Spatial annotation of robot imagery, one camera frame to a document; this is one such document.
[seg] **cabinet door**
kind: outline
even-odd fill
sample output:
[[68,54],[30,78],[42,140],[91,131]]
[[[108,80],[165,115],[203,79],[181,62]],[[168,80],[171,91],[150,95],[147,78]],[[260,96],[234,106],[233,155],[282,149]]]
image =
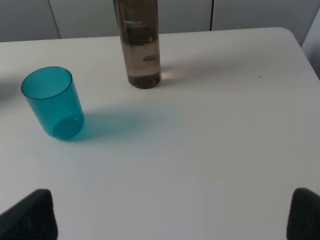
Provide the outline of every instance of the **cabinet door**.
[[300,45],[320,6],[320,0],[215,0],[212,30],[282,27]]
[[58,38],[48,0],[0,0],[0,42]]
[[[118,35],[112,0],[50,0],[62,38]],[[160,33],[209,31],[212,0],[158,0]]]

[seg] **brown bottle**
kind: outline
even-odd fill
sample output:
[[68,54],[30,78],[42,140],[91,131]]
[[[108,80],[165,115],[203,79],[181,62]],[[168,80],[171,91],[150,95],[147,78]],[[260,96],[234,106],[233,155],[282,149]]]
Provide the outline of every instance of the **brown bottle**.
[[113,0],[129,83],[149,89],[160,82],[157,0]]

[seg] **table surface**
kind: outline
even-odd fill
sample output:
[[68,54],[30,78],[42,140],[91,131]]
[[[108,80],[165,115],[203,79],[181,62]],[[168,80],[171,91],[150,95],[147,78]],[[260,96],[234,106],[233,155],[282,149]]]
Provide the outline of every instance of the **table surface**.
[[[320,193],[320,82],[283,28],[160,36],[163,81],[127,81],[118,37],[0,44],[0,213],[53,194],[60,240],[286,239],[296,188]],[[20,92],[71,71],[85,112],[44,133]]]

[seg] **cup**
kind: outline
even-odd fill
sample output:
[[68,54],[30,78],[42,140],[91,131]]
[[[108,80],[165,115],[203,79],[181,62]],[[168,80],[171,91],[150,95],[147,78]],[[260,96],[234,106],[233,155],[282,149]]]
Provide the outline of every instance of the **cup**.
[[21,91],[44,131],[57,139],[76,135],[85,122],[72,74],[49,66],[28,75]]

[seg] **cup rim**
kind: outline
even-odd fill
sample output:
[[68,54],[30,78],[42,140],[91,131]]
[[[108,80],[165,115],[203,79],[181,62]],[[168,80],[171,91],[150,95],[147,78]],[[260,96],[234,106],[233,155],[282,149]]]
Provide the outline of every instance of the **cup rim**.
[[[23,85],[24,85],[24,82],[27,80],[27,78],[28,78],[30,75],[34,74],[35,72],[37,72],[37,71],[39,71],[39,70],[42,70],[42,69],[51,69],[51,68],[53,68],[53,69],[63,69],[63,70],[67,71],[67,72],[70,74],[71,81],[70,81],[69,85],[66,86],[66,88],[65,88],[64,90],[62,90],[61,92],[57,93],[56,95],[48,96],[48,97],[41,97],[41,98],[31,97],[31,96],[28,96],[27,94],[24,93]],[[22,82],[22,84],[21,84],[21,92],[22,92],[22,94],[23,94],[26,98],[29,98],[29,99],[34,99],[34,100],[51,99],[51,98],[54,98],[54,97],[56,97],[56,96],[64,93],[64,92],[71,86],[71,84],[73,83],[73,81],[74,81],[74,78],[73,78],[71,72],[70,72],[68,69],[66,69],[66,68],[64,68],[64,67],[61,67],[61,66],[45,66],[45,67],[39,68],[39,69],[31,72],[28,76],[25,77],[25,79],[23,80],[23,82]]]

